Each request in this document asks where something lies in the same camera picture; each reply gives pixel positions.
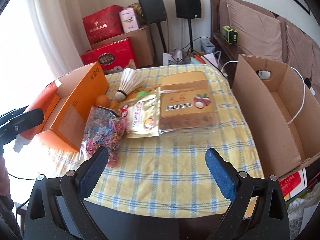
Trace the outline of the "green paw print case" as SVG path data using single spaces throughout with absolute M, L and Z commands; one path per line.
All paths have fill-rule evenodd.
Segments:
M 149 94 L 149 91 L 141 90 L 140 92 L 137 93 L 136 98 L 140 98 L 140 97 L 146 96 L 147 94 Z

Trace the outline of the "white feather shuttlecock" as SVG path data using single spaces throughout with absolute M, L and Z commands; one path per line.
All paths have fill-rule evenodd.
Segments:
M 126 68 L 122 72 L 119 88 L 114 95 L 116 102 L 123 102 L 136 88 L 140 87 L 144 78 L 136 69 Z

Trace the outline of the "white curtain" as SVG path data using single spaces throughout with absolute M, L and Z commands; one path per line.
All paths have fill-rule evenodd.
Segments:
M 43 53 L 55 77 L 83 65 L 91 49 L 83 18 L 100 9 L 99 0 L 26 0 Z

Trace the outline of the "right black speaker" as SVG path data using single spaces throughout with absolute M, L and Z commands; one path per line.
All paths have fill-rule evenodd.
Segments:
M 177 18 L 201 18 L 201 0 L 175 0 L 175 8 Z

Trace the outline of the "red Ferrero Collection bag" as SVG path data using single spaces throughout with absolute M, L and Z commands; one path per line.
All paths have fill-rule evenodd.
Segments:
M 130 38 L 88 50 L 80 57 L 84 64 L 99 63 L 105 74 L 122 72 L 125 68 L 138 69 Z

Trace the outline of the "clear macadamia nut package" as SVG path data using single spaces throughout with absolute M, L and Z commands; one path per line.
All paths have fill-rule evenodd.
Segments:
M 160 86 L 162 132 L 215 124 L 210 83 L 204 72 L 183 72 L 162 79 Z

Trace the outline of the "left black speaker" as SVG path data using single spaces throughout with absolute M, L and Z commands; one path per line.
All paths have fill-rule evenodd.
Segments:
M 146 24 L 167 20 L 167 12 L 163 0 L 138 0 Z

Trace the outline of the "yellow snack pouch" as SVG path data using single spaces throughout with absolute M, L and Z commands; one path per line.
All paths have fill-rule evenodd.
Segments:
M 128 138 L 159 136 L 160 97 L 160 88 L 157 88 L 144 96 L 119 104 L 119 114 L 126 120 Z

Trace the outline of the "orange ping pong ball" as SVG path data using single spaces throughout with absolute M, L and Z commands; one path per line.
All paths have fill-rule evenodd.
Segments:
M 109 108 L 110 100 L 106 95 L 100 95 L 95 100 L 95 106 Z

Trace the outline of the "orange white cream tube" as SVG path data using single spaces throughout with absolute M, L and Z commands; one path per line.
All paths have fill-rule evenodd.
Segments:
M 38 127 L 44 122 L 44 115 L 49 108 L 53 98 L 57 94 L 58 88 L 61 86 L 59 79 L 51 82 L 37 96 L 35 101 L 26 109 L 27 126 L 23 132 L 17 135 L 14 143 L 14 151 L 19 153 L 24 145 L 29 144 L 35 136 Z

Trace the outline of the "green black radio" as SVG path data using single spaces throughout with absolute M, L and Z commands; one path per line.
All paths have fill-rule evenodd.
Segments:
M 222 36 L 229 44 L 237 44 L 238 42 L 238 32 L 229 26 L 223 27 Z

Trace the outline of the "orange cardboard box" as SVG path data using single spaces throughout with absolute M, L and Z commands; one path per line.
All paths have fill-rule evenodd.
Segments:
M 79 152 L 84 129 L 97 97 L 109 84 L 99 63 L 80 67 L 59 78 L 61 86 L 50 104 L 50 114 L 35 139 L 49 148 Z

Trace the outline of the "small dark card box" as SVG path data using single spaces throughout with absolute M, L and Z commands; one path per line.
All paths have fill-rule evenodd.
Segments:
M 120 115 L 118 113 L 116 113 L 114 110 L 112 109 L 109 109 L 109 108 L 106 108 L 106 107 L 102 107 L 102 106 L 99 106 L 98 107 L 104 114 L 108 114 L 108 115 L 112 115 L 112 116 L 115 116 L 116 118 L 119 118 Z

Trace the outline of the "bag of colourful rubber bands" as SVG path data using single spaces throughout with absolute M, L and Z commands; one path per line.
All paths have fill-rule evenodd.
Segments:
M 98 107 L 92 107 L 85 125 L 80 153 L 88 160 L 102 146 L 108 149 L 108 167 L 116 167 L 117 150 L 126 132 L 126 120 L 122 117 L 104 114 Z

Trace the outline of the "brown box under bags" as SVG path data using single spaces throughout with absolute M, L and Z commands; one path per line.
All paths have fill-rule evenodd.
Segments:
M 152 66 L 155 59 L 155 50 L 153 47 L 150 28 L 148 25 L 145 25 L 138 30 L 117 35 L 115 37 L 108 38 L 106 40 L 93 44 L 91 45 L 91 48 L 96 49 L 102 45 L 117 42 L 128 37 L 131 40 L 139 66 Z

